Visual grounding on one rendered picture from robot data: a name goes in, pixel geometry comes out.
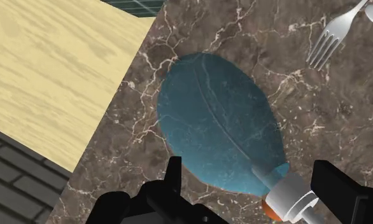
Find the pale wood cabinet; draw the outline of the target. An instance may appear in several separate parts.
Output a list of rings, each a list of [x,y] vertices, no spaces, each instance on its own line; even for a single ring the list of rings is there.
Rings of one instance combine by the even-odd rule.
[[[0,131],[74,170],[152,23],[100,0],[0,0]]]

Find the silver fork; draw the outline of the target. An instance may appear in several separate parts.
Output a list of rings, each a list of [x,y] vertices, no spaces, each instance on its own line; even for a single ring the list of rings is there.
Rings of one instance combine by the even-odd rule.
[[[321,70],[341,41],[346,37],[356,14],[368,1],[361,0],[348,12],[329,21],[307,56],[306,62],[313,69]]]

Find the blue bulb with grey nozzle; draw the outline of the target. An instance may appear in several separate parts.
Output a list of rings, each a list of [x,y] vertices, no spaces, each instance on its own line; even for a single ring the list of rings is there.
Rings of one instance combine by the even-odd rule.
[[[162,82],[157,115],[174,154],[203,183],[261,197],[283,221],[324,224],[313,209],[318,197],[289,171],[265,94],[233,63],[182,56]]]

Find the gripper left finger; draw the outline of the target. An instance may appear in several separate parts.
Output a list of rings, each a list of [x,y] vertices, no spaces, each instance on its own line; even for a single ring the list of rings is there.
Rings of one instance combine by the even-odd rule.
[[[181,157],[173,156],[165,178],[144,183],[135,197],[102,194],[85,224],[228,224],[205,205],[189,203],[180,191]]]

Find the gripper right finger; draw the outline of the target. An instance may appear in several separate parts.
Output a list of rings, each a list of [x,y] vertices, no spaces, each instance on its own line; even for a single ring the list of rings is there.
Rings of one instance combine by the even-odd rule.
[[[373,224],[373,188],[358,184],[329,161],[314,161],[311,190],[342,224]]]

